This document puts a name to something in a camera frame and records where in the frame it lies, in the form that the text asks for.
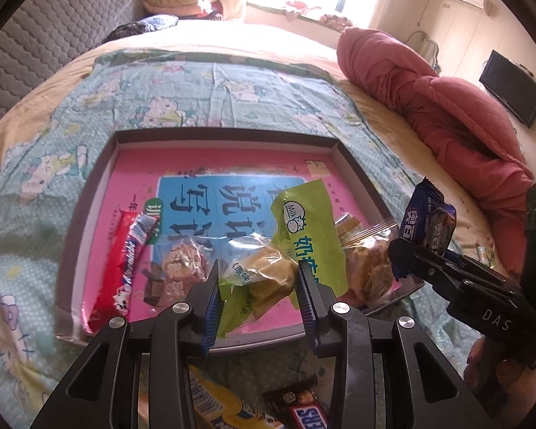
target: gray padded headboard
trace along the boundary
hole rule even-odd
[[[142,17],[141,0],[26,0],[0,31],[0,118],[115,27]]]

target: red comforter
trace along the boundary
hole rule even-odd
[[[504,267],[522,270],[526,190],[533,176],[503,107],[466,80],[439,77],[380,31],[347,28],[337,47],[346,77],[400,113],[485,212]]]

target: blue snack wrapper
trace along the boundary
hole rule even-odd
[[[457,210],[445,203],[443,194],[425,177],[417,186],[407,205],[399,237],[429,248],[443,256],[457,225]],[[404,266],[391,263],[397,280],[410,273]]]

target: flat screen tv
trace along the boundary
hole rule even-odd
[[[521,67],[493,50],[479,81],[518,120],[530,127],[536,119],[536,82]]]

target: light blue blanket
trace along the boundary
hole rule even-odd
[[[29,427],[81,350],[54,337],[54,293],[67,227],[103,146],[115,130],[193,126],[337,137],[399,221],[419,181],[333,79],[313,66],[154,50],[100,57],[39,136],[9,150],[0,173],[0,412],[14,429]],[[478,335],[445,307],[425,287],[382,315],[418,318],[460,369]],[[280,363],[298,365],[285,365],[279,382],[290,379],[288,367],[299,369],[306,360],[303,342],[275,353]],[[262,360],[254,354],[234,359],[249,364],[237,371],[224,360],[230,370],[224,383],[261,404],[266,366],[255,366]],[[222,366],[218,361],[213,369],[218,376]],[[243,380],[245,371],[255,378]]]

